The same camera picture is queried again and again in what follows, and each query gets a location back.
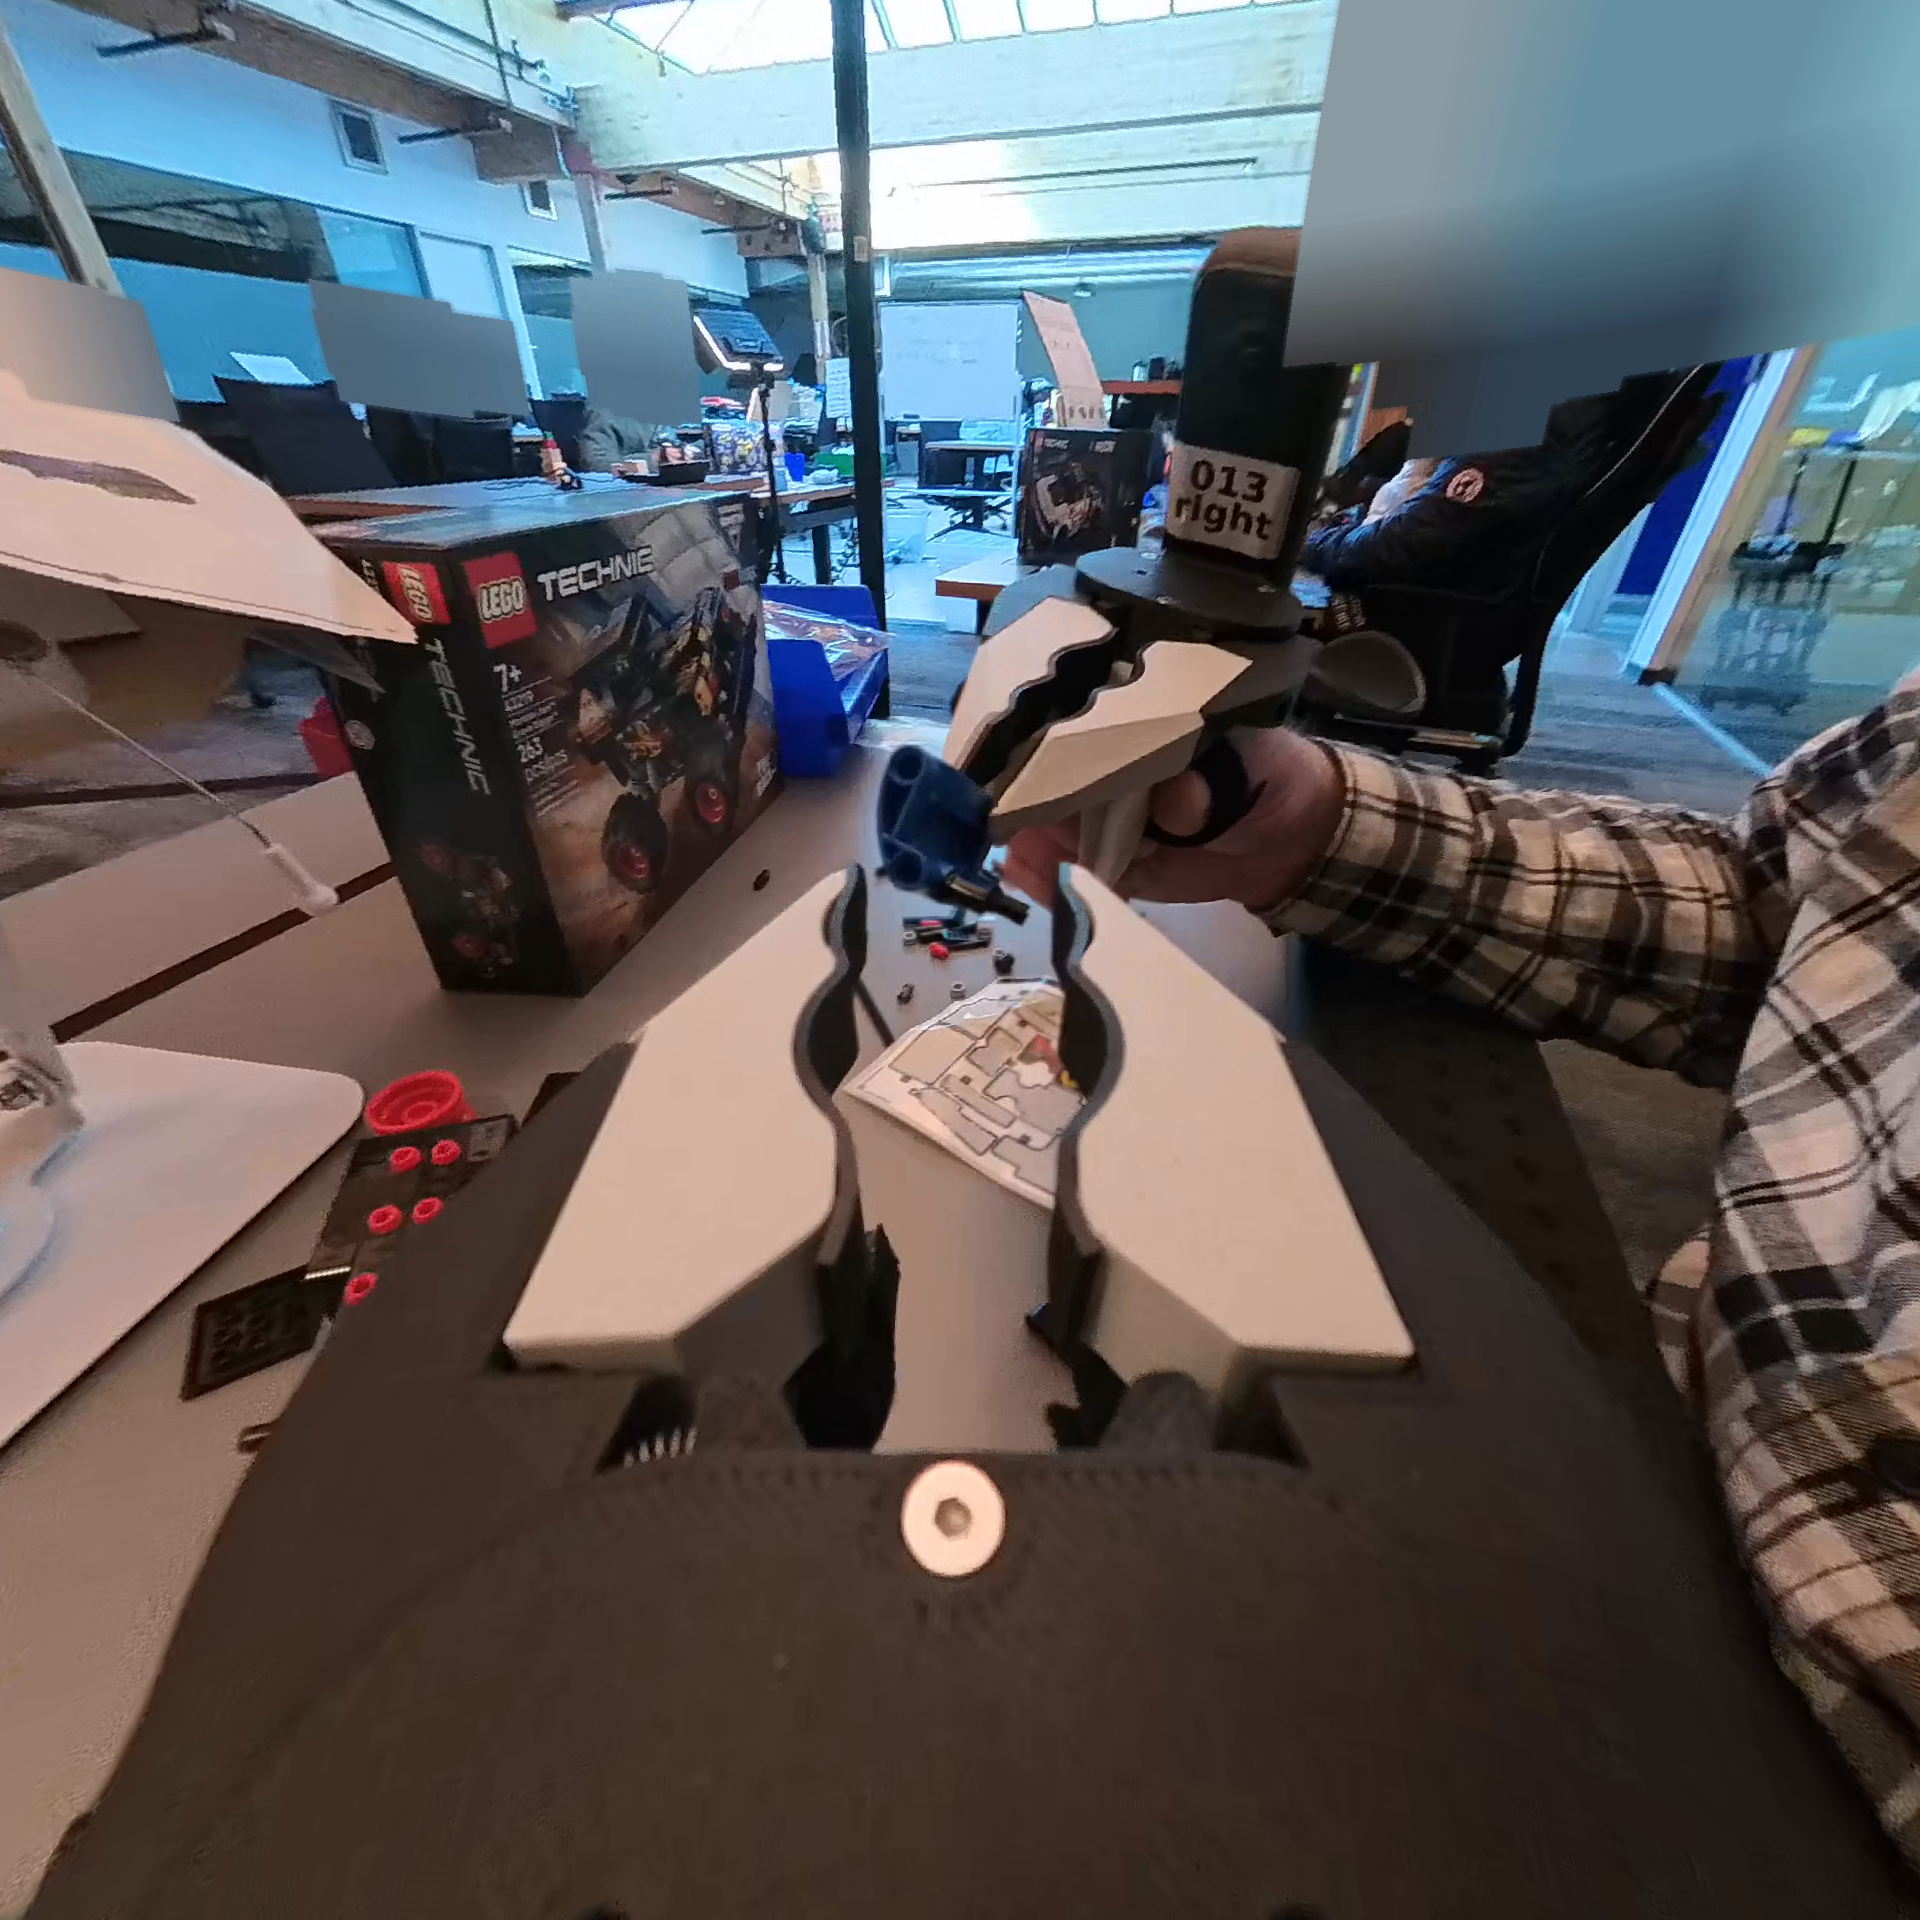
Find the white book stand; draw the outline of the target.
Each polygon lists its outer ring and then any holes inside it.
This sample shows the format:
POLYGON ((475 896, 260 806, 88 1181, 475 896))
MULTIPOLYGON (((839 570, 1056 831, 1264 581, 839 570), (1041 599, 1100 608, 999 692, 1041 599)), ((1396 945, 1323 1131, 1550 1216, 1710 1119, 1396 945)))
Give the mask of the white book stand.
POLYGON ((172 970, 221 964, 379 882, 347 778, 136 847, 5 899, 5 1024, 50 1039, 68 1115, 5 1117, 2 1437, 294 1187, 360 1117, 340 1073, 101 1039, 172 970))

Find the blue storage bin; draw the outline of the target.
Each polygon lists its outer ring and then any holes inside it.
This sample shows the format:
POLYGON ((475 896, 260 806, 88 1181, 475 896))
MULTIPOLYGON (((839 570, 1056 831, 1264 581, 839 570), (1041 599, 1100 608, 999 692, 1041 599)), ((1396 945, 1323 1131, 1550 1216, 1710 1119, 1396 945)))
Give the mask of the blue storage bin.
POLYGON ((866 586, 762 590, 780 770, 831 778, 890 706, 890 640, 866 586))

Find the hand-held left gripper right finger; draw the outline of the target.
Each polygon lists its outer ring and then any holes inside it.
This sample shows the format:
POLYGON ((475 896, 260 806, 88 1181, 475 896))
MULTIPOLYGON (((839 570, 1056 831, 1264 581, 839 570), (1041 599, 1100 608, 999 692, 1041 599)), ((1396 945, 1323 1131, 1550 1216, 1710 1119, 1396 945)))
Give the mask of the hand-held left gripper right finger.
POLYGON ((1278 1026, 1063 868, 1058 1039, 1082 1101, 1058 1137, 1032 1333, 1072 1398, 1046 1417, 1096 1449, 1151 1378, 1184 1378, 1229 1449, 1278 1449, 1279 1378, 1399 1378, 1415 1338, 1278 1026))

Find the blue printed curved panel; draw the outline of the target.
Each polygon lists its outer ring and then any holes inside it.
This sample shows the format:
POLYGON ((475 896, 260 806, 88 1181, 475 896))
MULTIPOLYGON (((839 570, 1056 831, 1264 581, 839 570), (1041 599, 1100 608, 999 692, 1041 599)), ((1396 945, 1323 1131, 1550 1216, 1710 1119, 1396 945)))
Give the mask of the blue printed curved panel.
POLYGON ((895 888, 976 914, 1027 920, 992 866, 991 796, 925 747, 898 747, 880 776, 880 873, 895 888))

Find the distant toy set box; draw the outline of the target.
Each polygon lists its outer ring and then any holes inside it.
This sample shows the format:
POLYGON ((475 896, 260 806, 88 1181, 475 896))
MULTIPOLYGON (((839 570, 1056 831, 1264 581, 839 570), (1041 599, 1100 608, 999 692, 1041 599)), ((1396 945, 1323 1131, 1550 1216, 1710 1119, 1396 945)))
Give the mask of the distant toy set box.
POLYGON ((1020 564, 1134 545, 1152 452, 1151 429, 1031 429, 1019 467, 1020 564))

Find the person's right forearm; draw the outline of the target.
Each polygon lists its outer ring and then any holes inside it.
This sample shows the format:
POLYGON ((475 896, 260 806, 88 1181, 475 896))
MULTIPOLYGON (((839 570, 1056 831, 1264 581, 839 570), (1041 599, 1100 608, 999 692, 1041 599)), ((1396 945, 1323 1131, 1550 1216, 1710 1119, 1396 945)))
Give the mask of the person's right forearm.
POLYGON ((1699 1085, 1916 1099, 1916 675, 1728 817, 1333 760, 1333 847, 1269 925, 1699 1085))

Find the black block with red pins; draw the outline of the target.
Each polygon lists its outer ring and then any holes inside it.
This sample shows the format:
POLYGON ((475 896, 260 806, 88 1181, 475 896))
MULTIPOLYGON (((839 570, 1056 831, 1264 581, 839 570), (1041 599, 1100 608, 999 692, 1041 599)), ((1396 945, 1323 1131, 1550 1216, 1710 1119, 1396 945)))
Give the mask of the black block with red pins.
POLYGON ((398 1248, 501 1157, 517 1130, 517 1117, 480 1117, 358 1141, 304 1266, 304 1287, 335 1301, 343 1291, 361 1296, 398 1248))

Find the instruction booklet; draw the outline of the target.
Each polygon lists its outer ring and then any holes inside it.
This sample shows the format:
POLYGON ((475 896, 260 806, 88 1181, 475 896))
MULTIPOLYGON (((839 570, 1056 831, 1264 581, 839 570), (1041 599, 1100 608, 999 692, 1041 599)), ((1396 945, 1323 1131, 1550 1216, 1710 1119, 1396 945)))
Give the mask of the instruction booklet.
POLYGON ((2 374, 2 560, 70 586, 414 644, 414 625, 264 480, 184 429, 2 374))

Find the black support pole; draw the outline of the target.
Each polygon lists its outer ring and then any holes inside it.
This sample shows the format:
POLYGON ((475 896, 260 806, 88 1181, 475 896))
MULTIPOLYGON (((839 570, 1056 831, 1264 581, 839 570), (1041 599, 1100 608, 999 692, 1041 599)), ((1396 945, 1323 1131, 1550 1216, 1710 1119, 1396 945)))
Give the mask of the black support pole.
POLYGON ((831 76, 839 130, 839 207, 848 307, 848 396, 861 579, 888 625, 884 549, 880 338, 874 238, 874 120, 864 2, 831 2, 831 76))

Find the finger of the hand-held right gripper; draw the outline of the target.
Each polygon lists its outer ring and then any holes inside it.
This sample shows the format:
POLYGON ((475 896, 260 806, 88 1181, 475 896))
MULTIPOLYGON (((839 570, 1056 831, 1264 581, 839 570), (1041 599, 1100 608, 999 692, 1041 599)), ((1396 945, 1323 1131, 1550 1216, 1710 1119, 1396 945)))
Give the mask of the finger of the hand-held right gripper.
POLYGON ((1004 783, 1050 722, 1091 707, 1121 655, 1118 625, 1063 596, 985 635, 957 691, 944 760, 974 783, 1004 783))
POLYGON ((1213 707, 1249 667, 1228 645, 1151 644, 1131 680, 1041 732, 996 798, 991 837, 1093 816, 1096 841, 1139 841, 1154 788, 1187 770, 1213 707))

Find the grey desk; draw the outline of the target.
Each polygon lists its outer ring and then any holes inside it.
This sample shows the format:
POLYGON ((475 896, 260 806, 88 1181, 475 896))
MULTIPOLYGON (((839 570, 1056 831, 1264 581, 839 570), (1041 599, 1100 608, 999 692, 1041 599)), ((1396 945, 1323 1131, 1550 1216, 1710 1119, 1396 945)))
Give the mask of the grey desk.
MULTIPOLYGON (((585 1068, 702 972, 850 861, 874 861, 868 788, 880 751, 839 781, 802 781, 588 994, 446 994, 394 877, 299 928, 231 943, 221 964, 172 970, 96 1029, 279 1068, 340 1073, 369 1093, 456 1073, 487 1111, 527 1111, 550 1073, 585 1068), (754 891, 758 871, 774 882, 754 891)), ((924 1140, 848 1110, 868 1220, 904 1263, 901 1388, 886 1450, 1042 1450, 1046 1404, 1067 1388, 1019 1316, 1046 1262, 1038 1212, 971 1181, 924 1140)), ((183 1400, 202 1299, 304 1262, 343 1152, 156 1308, 5 1447, 2 1817, 5 1908, 105 1786, 156 1681, 183 1601, 248 1472, 239 1439, 269 1424, 313 1356, 183 1400)))

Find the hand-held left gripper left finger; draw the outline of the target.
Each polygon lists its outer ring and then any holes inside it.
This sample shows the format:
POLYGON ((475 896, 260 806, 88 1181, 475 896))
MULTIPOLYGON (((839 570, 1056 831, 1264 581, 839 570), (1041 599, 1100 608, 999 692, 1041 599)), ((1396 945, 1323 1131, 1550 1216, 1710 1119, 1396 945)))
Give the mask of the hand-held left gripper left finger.
POLYGON ((810 1447, 876 1447, 901 1262, 836 1106, 866 952, 868 876, 839 868, 642 1024, 507 1318, 517 1364, 754 1377, 810 1447))

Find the person's right hand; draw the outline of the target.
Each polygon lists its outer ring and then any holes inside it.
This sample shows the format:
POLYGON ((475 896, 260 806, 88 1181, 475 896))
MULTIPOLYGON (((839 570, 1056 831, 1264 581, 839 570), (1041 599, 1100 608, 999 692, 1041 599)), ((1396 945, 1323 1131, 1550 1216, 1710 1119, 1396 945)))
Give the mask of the person's right hand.
MULTIPOLYGON (((1206 844, 1176 847, 1143 837, 1131 868, 1107 882, 1116 892, 1169 904, 1234 902, 1268 914, 1328 858, 1346 798, 1330 747, 1278 731, 1239 731, 1229 741, 1257 788, 1253 807, 1206 844)), ((1157 785, 1151 821, 1176 837, 1201 833, 1207 821, 1207 781, 1201 770, 1157 785)), ((1075 851, 1072 822, 1026 828, 1006 851, 1006 884, 1050 907, 1058 868, 1075 851)))

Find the whiteboard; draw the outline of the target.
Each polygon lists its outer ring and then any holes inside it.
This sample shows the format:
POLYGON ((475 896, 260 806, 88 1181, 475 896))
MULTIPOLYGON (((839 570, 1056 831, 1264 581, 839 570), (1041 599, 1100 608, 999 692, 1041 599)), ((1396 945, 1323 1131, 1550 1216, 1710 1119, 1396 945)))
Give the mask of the whiteboard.
POLYGON ((878 320, 886 419, 1020 417, 1019 302, 886 302, 878 320))

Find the black studded square plate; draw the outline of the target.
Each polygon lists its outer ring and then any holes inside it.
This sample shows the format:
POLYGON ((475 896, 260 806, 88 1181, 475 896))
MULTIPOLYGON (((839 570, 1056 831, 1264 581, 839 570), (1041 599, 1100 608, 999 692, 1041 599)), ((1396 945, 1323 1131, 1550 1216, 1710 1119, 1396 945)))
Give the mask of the black studded square plate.
POLYGON ((309 1354, 340 1308, 344 1282, 287 1270, 196 1308, 181 1398, 192 1400, 309 1354))

